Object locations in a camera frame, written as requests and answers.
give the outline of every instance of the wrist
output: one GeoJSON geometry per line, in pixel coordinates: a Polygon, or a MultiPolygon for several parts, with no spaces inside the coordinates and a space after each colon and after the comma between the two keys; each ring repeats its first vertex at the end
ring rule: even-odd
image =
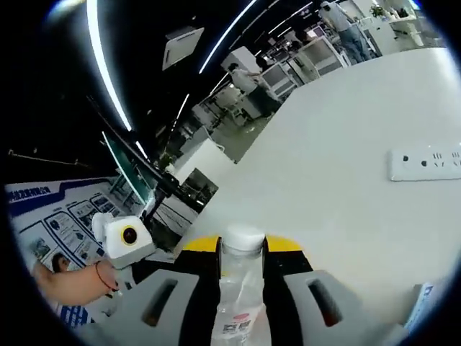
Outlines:
{"type": "Polygon", "coordinates": [[[111,290],[118,290],[118,284],[115,280],[115,269],[108,261],[102,260],[96,263],[94,268],[103,285],[111,290]]]}

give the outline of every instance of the ceiling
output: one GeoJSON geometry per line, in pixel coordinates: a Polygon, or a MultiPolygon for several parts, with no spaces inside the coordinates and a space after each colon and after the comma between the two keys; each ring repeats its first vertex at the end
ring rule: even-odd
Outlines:
{"type": "MultiPolygon", "coordinates": [[[[62,161],[78,159],[93,167],[103,163],[112,169],[110,158],[105,158],[107,150],[99,143],[101,124],[86,96],[96,100],[102,114],[119,132],[127,135],[127,131],[96,64],[86,2],[73,2],[77,5],[59,15],[56,11],[50,14],[51,1],[34,5],[27,14],[31,17],[24,18],[22,34],[26,44],[21,60],[24,102],[18,109],[21,116],[13,119],[13,130],[19,135],[13,136],[11,148],[62,161]]],[[[255,53],[268,48],[268,31],[310,0],[256,0],[199,74],[216,42],[249,2],[98,0],[99,36],[107,70],[133,127],[127,136],[140,141],[150,156],[166,145],[186,95],[190,97],[179,124],[190,116],[191,107],[221,80],[225,72],[220,62],[255,18],[276,2],[245,31],[233,49],[245,45],[255,53]],[[162,71],[165,35],[187,25],[205,28],[197,47],[191,56],[162,71]],[[156,137],[162,127],[166,130],[156,137]]],[[[314,12],[319,4],[319,0],[313,1],[308,8],[314,12]]],[[[294,16],[278,27],[272,37],[277,39],[289,26],[304,28],[317,21],[316,13],[307,19],[294,16]]]]}

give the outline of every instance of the air vent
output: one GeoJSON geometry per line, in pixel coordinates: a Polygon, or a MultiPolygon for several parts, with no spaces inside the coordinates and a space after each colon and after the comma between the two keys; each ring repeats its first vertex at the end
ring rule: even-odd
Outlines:
{"type": "Polygon", "coordinates": [[[166,36],[163,70],[190,56],[197,46],[204,28],[185,27],[166,36]]]}

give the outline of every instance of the white camera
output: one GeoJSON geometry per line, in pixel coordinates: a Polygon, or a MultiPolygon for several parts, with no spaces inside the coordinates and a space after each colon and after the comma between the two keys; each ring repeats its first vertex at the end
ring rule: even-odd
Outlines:
{"type": "Polygon", "coordinates": [[[113,218],[108,213],[96,213],[91,225],[116,269],[139,262],[156,250],[147,228],[136,216],[113,218]]]}

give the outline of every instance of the plastic water bottle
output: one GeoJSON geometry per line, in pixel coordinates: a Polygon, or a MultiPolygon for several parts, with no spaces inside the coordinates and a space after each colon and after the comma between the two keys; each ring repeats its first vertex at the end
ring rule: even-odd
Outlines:
{"type": "Polygon", "coordinates": [[[221,244],[221,298],[212,331],[212,345],[245,345],[263,308],[261,250],[264,233],[232,226],[221,244]]]}

